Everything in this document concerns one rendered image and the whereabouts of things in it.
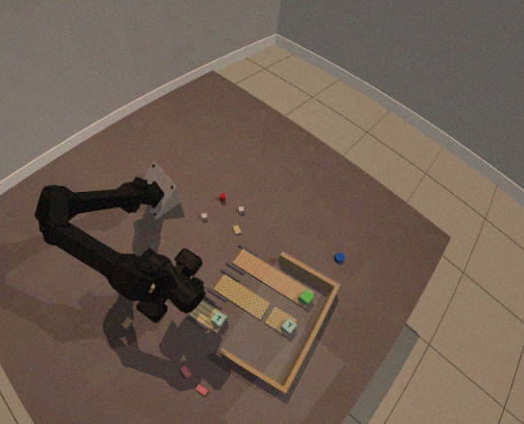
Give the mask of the pale green labelled cube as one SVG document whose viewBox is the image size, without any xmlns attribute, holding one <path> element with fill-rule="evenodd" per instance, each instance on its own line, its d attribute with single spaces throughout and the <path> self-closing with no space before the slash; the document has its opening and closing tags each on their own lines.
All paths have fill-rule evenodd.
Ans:
<svg viewBox="0 0 524 424">
<path fill-rule="evenodd" d="M 220 328 L 225 323 L 225 320 L 226 320 L 226 317 L 223 314 L 219 313 L 218 311 L 215 313 L 215 315 L 211 319 L 211 321 L 214 324 L 216 324 L 217 326 L 219 326 Z"/>
</svg>

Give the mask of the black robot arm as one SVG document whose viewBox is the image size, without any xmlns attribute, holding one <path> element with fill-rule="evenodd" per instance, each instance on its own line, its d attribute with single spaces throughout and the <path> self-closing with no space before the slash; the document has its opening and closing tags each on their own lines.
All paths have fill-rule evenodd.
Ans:
<svg viewBox="0 0 524 424">
<path fill-rule="evenodd" d="M 127 213 L 136 213 L 140 203 L 155 208 L 163 196 L 156 181 L 148 184 L 147 179 L 140 177 L 105 191 L 72 192 L 54 184 L 41 190 L 35 217 L 45 243 L 63 249 L 101 273 L 111 288 L 126 299 L 159 304 L 167 296 L 180 311 L 191 313 L 206 295 L 200 278 L 190 279 L 183 272 L 178 275 L 169 258 L 150 248 L 140 257 L 120 253 L 69 222 L 77 214 L 114 207 Z"/>
</svg>

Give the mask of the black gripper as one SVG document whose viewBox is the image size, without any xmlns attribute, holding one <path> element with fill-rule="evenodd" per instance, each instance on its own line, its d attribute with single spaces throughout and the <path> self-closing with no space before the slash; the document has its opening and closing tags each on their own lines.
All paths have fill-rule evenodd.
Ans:
<svg viewBox="0 0 524 424">
<path fill-rule="evenodd" d="M 202 258 L 190 251 L 187 248 L 183 248 L 180 253 L 175 257 L 177 274 L 185 273 L 189 278 L 191 275 L 195 275 L 202 265 Z M 163 299 L 163 300 L 162 300 Z M 168 306 L 164 304 L 168 298 L 165 296 L 160 299 L 159 304 L 154 304 L 145 301 L 139 301 L 136 305 L 136 309 L 141 312 L 146 318 L 151 319 L 153 322 L 160 322 L 165 313 L 168 311 Z"/>
</svg>

